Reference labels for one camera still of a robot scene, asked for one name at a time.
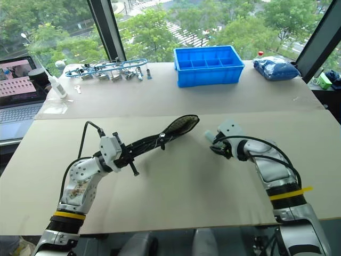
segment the window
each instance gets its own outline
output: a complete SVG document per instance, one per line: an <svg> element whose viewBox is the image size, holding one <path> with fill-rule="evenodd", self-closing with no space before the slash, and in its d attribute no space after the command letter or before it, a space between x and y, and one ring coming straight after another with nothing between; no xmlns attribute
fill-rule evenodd
<svg viewBox="0 0 341 256"><path fill-rule="evenodd" d="M57 60L107 59L86 0L0 0L0 59L32 55L56 76Z"/></svg>
<svg viewBox="0 0 341 256"><path fill-rule="evenodd" d="M325 72L334 70L341 75L341 43L339 43L328 56L323 63L322 68Z"/></svg>
<svg viewBox="0 0 341 256"><path fill-rule="evenodd" d="M233 45L242 59L296 60L331 0L111 0L128 59L173 61L175 47Z"/></svg>

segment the table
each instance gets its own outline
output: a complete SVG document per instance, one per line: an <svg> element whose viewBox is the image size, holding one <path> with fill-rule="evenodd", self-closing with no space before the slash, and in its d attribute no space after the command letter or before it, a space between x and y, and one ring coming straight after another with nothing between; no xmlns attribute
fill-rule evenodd
<svg viewBox="0 0 341 256"><path fill-rule="evenodd" d="M163 130L177 116L91 118L125 143ZM327 110L200 115L197 127L136 158L100 182L81 234L275 223L251 162L209 150L206 130L227 118L247 135L274 140L301 174L320 219L340 218L340 126ZM66 166L76 158L86 119L36 120L0 179L2 235L40 235L56 209ZM83 155L98 151L89 130Z"/></svg>
<svg viewBox="0 0 341 256"><path fill-rule="evenodd" d="M149 63L152 80L99 81L68 78L60 82L68 96L59 99L51 90L36 119L118 116L165 116L246 113L257 111L324 109L300 78L267 81L244 61L238 84L179 88L173 63ZM65 71L74 69L69 65ZM81 94L74 89L81 86Z"/></svg>

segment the blue bag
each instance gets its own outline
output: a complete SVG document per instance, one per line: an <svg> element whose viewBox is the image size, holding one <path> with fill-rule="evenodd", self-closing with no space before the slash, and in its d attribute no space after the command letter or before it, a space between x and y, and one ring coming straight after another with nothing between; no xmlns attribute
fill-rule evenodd
<svg viewBox="0 0 341 256"><path fill-rule="evenodd" d="M254 68L268 80L289 80L301 75L292 64L280 56L254 59L253 63Z"/></svg>

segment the yellow band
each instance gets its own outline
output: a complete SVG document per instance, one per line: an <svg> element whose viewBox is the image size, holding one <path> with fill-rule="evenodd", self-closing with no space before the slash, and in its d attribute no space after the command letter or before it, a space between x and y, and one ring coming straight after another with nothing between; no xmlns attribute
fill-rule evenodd
<svg viewBox="0 0 341 256"><path fill-rule="evenodd" d="M270 201L274 201L274 200L284 199L284 198L288 198L288 197L299 196L299 195L302 195L304 192L310 191L310 190L313 190L313 187L306 187L306 188L302 188L300 190L295 190L292 192L287 192L287 193L283 193L283 194L279 194L279 195L269 196L269 199L270 199Z"/></svg>
<svg viewBox="0 0 341 256"><path fill-rule="evenodd" d="M54 216L62 216L62 217L68 217L73 219L79 219L79 220L85 220L84 215L75 214L75 213L69 213L69 212L55 212Z"/></svg>

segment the tree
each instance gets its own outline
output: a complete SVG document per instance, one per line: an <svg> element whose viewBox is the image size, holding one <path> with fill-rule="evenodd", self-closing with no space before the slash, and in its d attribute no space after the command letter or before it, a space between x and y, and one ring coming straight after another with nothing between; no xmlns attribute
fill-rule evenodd
<svg viewBox="0 0 341 256"><path fill-rule="evenodd" d="M280 44L290 37L303 41L316 26L315 0L272 0L264 6L261 14L267 26L279 31Z"/></svg>
<svg viewBox="0 0 341 256"><path fill-rule="evenodd" d="M128 59L147 57L154 62L173 61L173 49L178 43L167 30L165 19L166 12L159 6L119 23Z"/></svg>
<svg viewBox="0 0 341 256"><path fill-rule="evenodd" d="M60 27L50 23L39 25L33 30L31 43L27 44L29 54L34 55L53 75L59 75L54 63L66 59L67 63L90 63L107 58L99 36L92 32L90 37L70 37Z"/></svg>
<svg viewBox="0 0 341 256"><path fill-rule="evenodd" d="M210 45L232 45L244 60L252 59L258 51L268 52L276 45L277 31L265 26L258 17L238 18L229 23Z"/></svg>
<svg viewBox="0 0 341 256"><path fill-rule="evenodd" d="M249 12L252 12L255 7L255 2L252 0L221 0L222 22L228 24L234 21L239 16L246 17Z"/></svg>
<svg viewBox="0 0 341 256"><path fill-rule="evenodd" d="M186 1L180 1L170 10L168 18L179 23L181 30L178 32L182 36L188 37L189 34L192 34L190 40L192 43L189 46L193 47L196 35L202 34L202 9Z"/></svg>
<svg viewBox="0 0 341 256"><path fill-rule="evenodd" d="M38 25L51 23L68 31L77 29L77 23L91 19L83 0L0 0L0 41L3 47L21 42L21 33L28 36Z"/></svg>
<svg viewBox="0 0 341 256"><path fill-rule="evenodd" d="M222 12L216 0L203 0L199 5L178 1L168 14L170 20L179 23L180 34L187 37L192 34L189 46L194 46L195 37L201 38L202 45L205 38L202 32L214 33L213 29L221 20L221 16Z"/></svg>
<svg viewBox="0 0 341 256"><path fill-rule="evenodd" d="M339 43L322 65L325 71L334 70L341 74L341 43Z"/></svg>

